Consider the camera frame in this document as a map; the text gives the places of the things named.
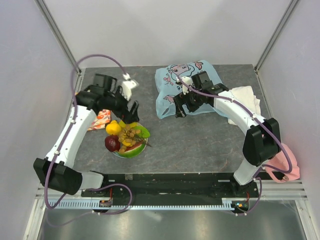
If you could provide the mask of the light blue plastic bag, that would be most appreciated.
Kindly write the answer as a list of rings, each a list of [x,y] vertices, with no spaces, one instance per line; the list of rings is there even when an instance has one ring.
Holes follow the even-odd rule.
[[[183,91],[182,86],[176,84],[177,77],[192,77],[201,72],[207,72],[213,84],[222,81],[215,68],[206,60],[196,60],[184,64],[171,64],[167,67],[158,68],[155,71],[155,85],[158,97],[155,102],[156,115],[164,119],[176,114],[174,97]]]

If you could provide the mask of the fake brown grape cluster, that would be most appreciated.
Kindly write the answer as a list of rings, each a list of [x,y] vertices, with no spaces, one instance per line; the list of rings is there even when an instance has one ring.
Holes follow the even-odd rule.
[[[124,139],[132,139],[132,140],[135,140],[136,143],[142,142],[142,143],[146,144],[146,147],[151,147],[151,145],[148,143],[149,138],[142,138],[142,137],[136,135],[136,131],[134,130],[134,127],[127,126],[127,128],[124,128],[118,134],[118,140],[120,142],[120,150],[118,151],[119,153],[123,153],[127,149],[127,147],[122,144],[122,141]]]

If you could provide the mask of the yellow fake lemon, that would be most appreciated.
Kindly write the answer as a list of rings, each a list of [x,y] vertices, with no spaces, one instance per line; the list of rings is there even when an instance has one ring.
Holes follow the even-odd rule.
[[[122,127],[116,120],[113,120],[105,127],[105,131],[108,135],[117,136],[122,131]]]
[[[132,147],[136,143],[136,141],[131,138],[126,138],[121,143],[126,147]]]

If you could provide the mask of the green fake starfruit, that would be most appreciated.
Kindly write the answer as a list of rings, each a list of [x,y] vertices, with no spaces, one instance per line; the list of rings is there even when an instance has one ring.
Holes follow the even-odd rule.
[[[143,139],[147,139],[151,136],[150,132],[142,125],[137,125],[133,129],[135,130],[135,134]]]

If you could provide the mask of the red fake apple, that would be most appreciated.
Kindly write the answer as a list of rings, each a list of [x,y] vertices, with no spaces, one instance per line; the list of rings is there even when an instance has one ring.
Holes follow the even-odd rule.
[[[110,152],[117,152],[121,148],[119,137],[117,135],[108,135],[104,140],[104,144],[106,149]]]

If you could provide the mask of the fake watermelon slice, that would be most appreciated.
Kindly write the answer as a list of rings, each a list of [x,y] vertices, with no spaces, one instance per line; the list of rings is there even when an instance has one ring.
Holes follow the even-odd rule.
[[[124,152],[116,151],[114,152],[114,154],[120,158],[133,158],[142,153],[145,148],[146,144],[144,144],[143,142],[137,142],[135,145],[127,147]]]

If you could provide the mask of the yellow fake mango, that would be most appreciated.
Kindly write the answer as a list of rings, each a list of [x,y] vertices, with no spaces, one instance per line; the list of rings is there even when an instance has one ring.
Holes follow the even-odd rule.
[[[122,120],[118,123],[122,129],[126,129],[128,124],[124,123]]]

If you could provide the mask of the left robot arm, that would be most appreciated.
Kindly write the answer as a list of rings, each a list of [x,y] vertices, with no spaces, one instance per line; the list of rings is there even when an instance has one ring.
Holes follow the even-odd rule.
[[[132,107],[128,107],[132,90],[139,84],[128,74],[123,77],[118,84],[114,77],[96,74],[93,84],[75,95],[76,105],[58,140],[43,159],[36,158],[33,163],[45,190],[74,195],[79,190],[92,189],[99,197],[109,193],[110,185],[104,181],[104,174],[78,172],[74,170],[74,164],[85,134],[100,111],[109,110],[126,124],[139,121],[138,102],[134,101]]]

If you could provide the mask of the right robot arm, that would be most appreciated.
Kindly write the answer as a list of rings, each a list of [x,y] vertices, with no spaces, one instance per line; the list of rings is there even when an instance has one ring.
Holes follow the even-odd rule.
[[[274,118],[266,119],[250,111],[225,85],[214,84],[205,71],[192,77],[178,76],[176,84],[182,86],[182,92],[174,97],[176,117],[184,118],[185,108],[189,112],[195,112],[207,104],[226,115],[243,132],[244,160],[229,184],[229,191],[233,196],[242,196],[258,169],[280,152],[279,123]]]

